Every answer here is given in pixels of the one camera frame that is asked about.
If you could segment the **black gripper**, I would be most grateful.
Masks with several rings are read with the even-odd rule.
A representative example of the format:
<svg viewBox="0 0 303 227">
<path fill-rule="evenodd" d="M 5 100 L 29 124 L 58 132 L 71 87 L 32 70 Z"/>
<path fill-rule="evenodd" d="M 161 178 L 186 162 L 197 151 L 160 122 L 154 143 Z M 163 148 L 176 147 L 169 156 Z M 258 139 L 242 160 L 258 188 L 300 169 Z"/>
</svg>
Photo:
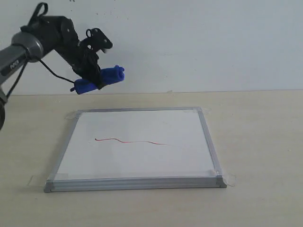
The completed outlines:
<svg viewBox="0 0 303 227">
<path fill-rule="evenodd" d="M 101 68 L 98 66 L 98 56 L 91 40 L 72 40 L 71 46 L 76 63 L 73 71 L 83 79 L 96 79 L 96 87 L 101 90 L 106 86 Z"/>
</svg>

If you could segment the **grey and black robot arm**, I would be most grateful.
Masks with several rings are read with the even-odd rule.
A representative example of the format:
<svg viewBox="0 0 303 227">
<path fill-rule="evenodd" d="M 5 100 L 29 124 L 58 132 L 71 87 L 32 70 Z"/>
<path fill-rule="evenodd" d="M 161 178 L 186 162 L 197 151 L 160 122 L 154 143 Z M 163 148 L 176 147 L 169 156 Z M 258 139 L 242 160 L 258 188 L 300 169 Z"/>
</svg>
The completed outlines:
<svg viewBox="0 0 303 227">
<path fill-rule="evenodd" d="M 11 45 L 0 52 L 0 82 L 4 83 L 20 71 L 8 93 L 0 93 L 0 123 L 5 121 L 5 104 L 30 62 L 42 62 L 56 51 L 81 78 L 97 89 L 105 86 L 98 65 L 98 51 L 112 48 L 112 43 L 99 28 L 87 29 L 86 38 L 79 40 L 71 19 L 63 16 L 33 16 L 11 39 Z"/>
</svg>

